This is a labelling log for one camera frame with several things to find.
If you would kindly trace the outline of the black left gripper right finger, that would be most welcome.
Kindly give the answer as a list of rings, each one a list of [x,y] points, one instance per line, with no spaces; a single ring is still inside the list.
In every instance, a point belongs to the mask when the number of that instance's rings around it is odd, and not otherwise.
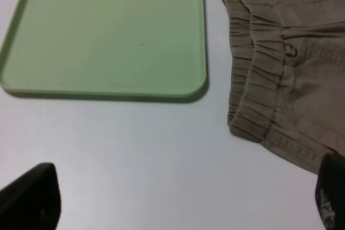
[[[325,229],[344,229],[344,156],[324,155],[315,188],[315,201]]]

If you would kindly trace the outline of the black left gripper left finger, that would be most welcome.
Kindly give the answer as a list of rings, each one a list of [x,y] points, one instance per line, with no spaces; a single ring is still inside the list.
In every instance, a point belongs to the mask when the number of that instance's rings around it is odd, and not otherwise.
[[[1,229],[56,229],[60,215],[53,163],[40,163],[1,189]]]

